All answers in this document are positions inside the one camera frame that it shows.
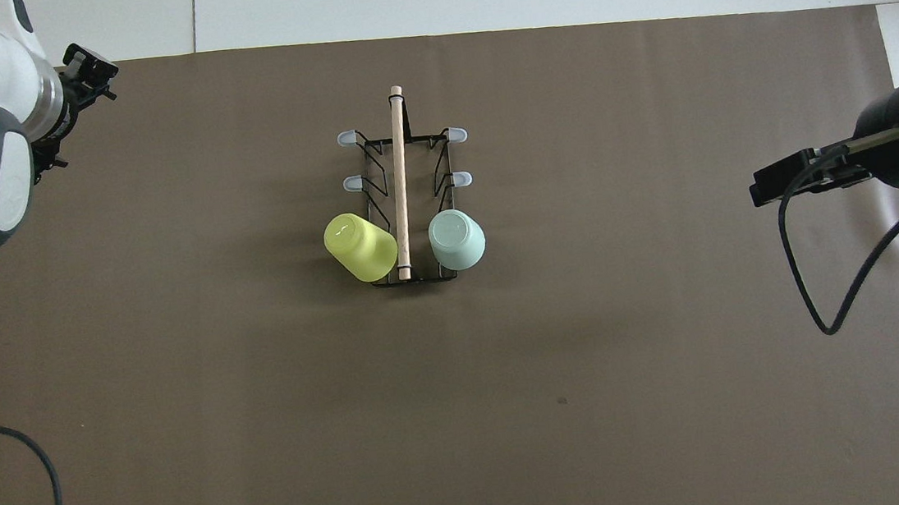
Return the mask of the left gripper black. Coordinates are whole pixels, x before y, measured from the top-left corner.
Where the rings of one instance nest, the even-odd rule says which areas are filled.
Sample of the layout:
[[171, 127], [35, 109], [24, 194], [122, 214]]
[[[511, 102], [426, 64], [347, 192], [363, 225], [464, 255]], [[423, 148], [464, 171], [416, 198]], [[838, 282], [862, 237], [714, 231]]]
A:
[[118, 99], [117, 94], [112, 92], [113, 79], [119, 73], [118, 65], [76, 42], [67, 46], [63, 57], [65, 68], [59, 73], [62, 113], [54, 126], [55, 139], [30, 144], [34, 170], [32, 178], [36, 186], [42, 181], [44, 173], [69, 166], [67, 159], [60, 155], [60, 146], [78, 122], [80, 105], [95, 103], [99, 97], [112, 101]]

